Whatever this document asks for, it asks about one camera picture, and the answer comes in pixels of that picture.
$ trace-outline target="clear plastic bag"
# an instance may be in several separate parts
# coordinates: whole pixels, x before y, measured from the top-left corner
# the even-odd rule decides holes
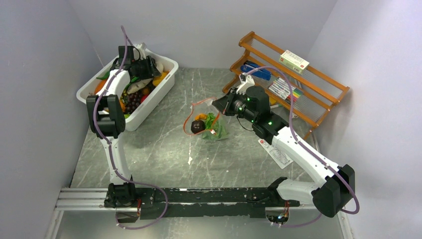
[[[183,124],[187,135],[201,135],[206,140],[221,140],[228,138],[227,122],[220,112],[212,105],[216,98],[207,98],[192,103],[191,114]]]

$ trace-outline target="plastic fruit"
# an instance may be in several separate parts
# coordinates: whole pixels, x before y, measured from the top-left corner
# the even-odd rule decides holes
[[[121,110],[124,112],[126,110],[126,106],[123,104],[122,100],[119,100],[119,102],[120,102]]]
[[[148,87],[144,87],[144,88],[142,88],[141,93],[142,93],[143,95],[149,95],[149,93],[150,93],[149,88],[148,88]]]
[[[138,104],[141,101],[142,94],[140,92],[135,92],[133,94],[127,95],[127,103],[126,103],[126,111],[125,114],[133,113],[136,108],[138,108]]]
[[[141,81],[136,82],[136,83],[132,83],[132,84],[130,84],[129,87],[127,87],[126,91],[127,91],[128,94],[136,93],[137,91],[139,91],[140,89],[142,89],[146,85],[148,85],[148,83],[151,82],[151,81],[152,81],[152,78],[146,79],[146,80],[141,80]]]
[[[160,84],[164,80],[164,78],[166,78],[166,76],[167,76],[167,73],[163,72],[160,77],[154,78],[154,80],[152,81],[152,84],[154,86],[158,86],[158,84]]]
[[[94,95],[96,95],[106,84],[107,80],[102,80],[98,83],[97,87],[95,87]]]
[[[144,100],[145,100],[147,97],[148,97],[148,95],[144,95],[144,96],[141,98],[141,103],[142,103],[142,102],[144,102]]]
[[[101,77],[97,77],[97,79],[99,80],[106,80],[108,79],[108,77],[110,76],[110,71],[107,71],[103,76]]]
[[[160,73],[163,73],[163,71],[164,71],[164,65],[163,65],[163,63],[161,63],[161,62],[157,61],[157,62],[156,62],[156,67],[157,67],[157,70],[158,70]]]
[[[204,130],[205,130],[205,122],[203,122],[202,120],[195,120],[192,122],[191,124],[192,133],[197,134]]]
[[[199,114],[195,117],[195,120],[206,120],[207,115],[206,114]]]

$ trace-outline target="grape cluster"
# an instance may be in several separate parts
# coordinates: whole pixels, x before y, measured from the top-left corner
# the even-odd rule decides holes
[[[125,114],[131,114],[141,104],[142,94],[137,91],[133,94],[127,95],[126,111]]]

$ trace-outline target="white plastic basket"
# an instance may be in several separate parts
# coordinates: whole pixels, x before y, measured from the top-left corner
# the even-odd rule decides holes
[[[146,117],[152,112],[152,110],[160,103],[164,96],[170,91],[174,85],[174,74],[179,69],[177,62],[155,54],[150,50],[146,49],[145,54],[152,56],[157,62],[161,62],[164,65],[165,71],[170,71],[169,74],[163,79],[163,81],[148,95],[148,97],[141,103],[141,105],[126,119],[126,130],[134,131]],[[78,92],[76,92],[76,98],[79,101],[86,104],[86,98],[89,95],[93,95],[95,88],[101,81],[97,77],[103,76],[112,66],[113,61],[110,61],[104,68],[96,73],[84,86],[82,86]]]

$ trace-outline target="white box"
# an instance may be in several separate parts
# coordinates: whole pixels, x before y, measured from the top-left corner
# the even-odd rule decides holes
[[[179,69],[179,64],[167,57],[157,55],[148,49],[145,50],[145,54],[147,56],[152,56],[157,62],[161,62],[164,65],[164,70],[170,72],[163,79],[163,81],[148,95],[144,102],[142,102],[141,105],[126,119],[126,130],[128,131],[136,130],[146,119],[146,117],[152,112],[152,110],[158,105],[158,103],[160,103],[164,96],[170,91],[170,89],[174,86],[174,74]],[[76,92],[76,98],[79,101],[84,104],[87,103],[86,98],[89,95],[94,94],[95,88],[101,81],[97,79],[97,77],[103,76],[107,71],[109,71],[113,61],[114,59],[98,73],[96,73],[86,84],[84,84],[84,86],[82,86]]]
[[[309,62],[288,50],[281,54],[279,62],[298,74],[302,74],[309,65]]]

